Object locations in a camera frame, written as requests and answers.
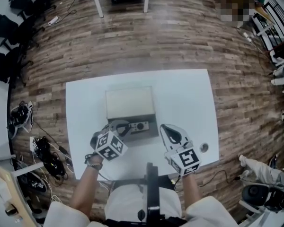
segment sneaker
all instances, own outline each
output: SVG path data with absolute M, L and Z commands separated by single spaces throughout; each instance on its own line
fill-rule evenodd
M 245 156 L 243 156 L 243 155 L 239 156 L 239 161 L 241 162 L 242 167 L 246 167 L 245 159 L 246 159 Z
M 274 157 L 272 157 L 268 163 L 268 165 L 273 168 L 276 169 L 276 161 L 278 159 L 278 155 L 275 155 Z
M 284 110 L 281 110 L 281 120 L 284 122 Z

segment office chair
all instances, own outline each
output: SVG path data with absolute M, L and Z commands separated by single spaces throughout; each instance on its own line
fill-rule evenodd
M 9 78 L 20 78 L 25 87 L 26 83 L 21 76 L 21 69 L 29 63 L 33 64 L 33 62 L 27 61 L 26 63 L 21 64 L 21 61 L 22 56 L 20 46 L 12 49 L 6 55 L 0 53 L 0 81 L 7 83 Z
M 18 26 L 17 23 L 0 14 L 0 37 L 4 38 L 0 46 L 4 45 L 11 51 L 11 48 L 6 43 L 9 40 L 11 45 L 21 44 L 26 48 L 28 42 L 31 41 L 38 47 L 39 44 L 33 40 L 33 36 L 40 30 L 44 31 L 45 29 L 43 27 L 35 29 L 33 28 L 34 24 L 35 18 L 33 16 L 27 18 Z
M 33 4 L 36 14 L 43 14 L 43 21 L 46 20 L 44 12 L 49 9 L 56 9 L 56 5 L 51 4 L 51 0 L 36 0 Z
M 21 15 L 23 20 L 26 20 L 24 13 L 27 16 L 31 16 L 34 14 L 34 3 L 32 0 L 9 0 L 11 9 L 19 9 L 20 12 L 17 16 Z

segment metal railing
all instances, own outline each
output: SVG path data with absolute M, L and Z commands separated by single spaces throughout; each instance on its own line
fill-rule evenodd
M 275 51 L 274 57 L 284 57 L 284 11 L 276 0 L 268 0 L 264 5 L 266 13 L 268 13 L 273 20 L 275 25 L 268 29 L 265 33 L 272 45 L 272 47 L 278 46 Z M 258 18 L 261 25 L 264 27 L 268 26 L 266 19 L 259 15 L 255 15 Z

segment wooden floor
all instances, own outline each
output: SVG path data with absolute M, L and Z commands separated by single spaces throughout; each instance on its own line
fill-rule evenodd
M 57 9 L 46 13 L 47 22 L 56 15 L 65 16 L 72 2 L 54 0 Z M 280 87 L 270 84 L 267 74 L 272 66 L 236 28 L 219 20 L 214 0 L 150 0 L 147 14 L 142 12 L 143 3 L 100 3 L 104 18 L 98 17 L 93 0 L 75 0 L 71 10 L 75 9 L 76 14 L 36 36 L 40 47 L 27 52 L 34 64 L 23 71 L 27 86 L 17 83 L 11 106 L 21 100 L 32 101 L 34 120 L 69 149 L 66 82 L 138 71 L 208 69 L 218 121 L 220 161 L 202 167 L 196 174 L 198 183 L 208 182 L 219 170 L 225 170 L 231 181 L 242 171 L 239 154 L 263 162 L 277 153 L 280 158 L 284 156 L 280 120 L 284 94 Z M 262 47 L 259 39 L 255 41 Z M 20 132 L 13 140 L 16 154 L 32 163 L 29 136 L 44 135 L 36 124 L 30 134 Z M 53 186 L 54 194 L 65 204 L 77 183 L 71 172 L 68 175 L 69 180 L 62 186 Z M 220 200 L 234 216 L 239 210 L 241 184 L 227 184 L 223 173 L 201 190 L 204 196 Z M 104 218 L 107 197 L 107 191 L 100 188 L 93 218 Z M 49 201 L 49 192 L 39 198 Z

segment shoe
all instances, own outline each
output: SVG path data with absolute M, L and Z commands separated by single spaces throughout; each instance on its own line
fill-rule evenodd
M 240 175 L 240 179 L 243 179 L 243 178 L 249 176 L 250 173 L 251 173 L 251 171 L 245 170 L 245 171 Z
M 239 156 L 239 161 L 241 162 L 242 167 L 246 167 L 245 159 L 246 159 L 245 156 L 243 156 L 243 155 Z
M 284 122 L 284 110 L 281 110 L 281 120 Z
M 273 168 L 276 169 L 276 161 L 278 159 L 278 155 L 275 155 L 274 157 L 272 157 L 268 163 L 268 165 Z

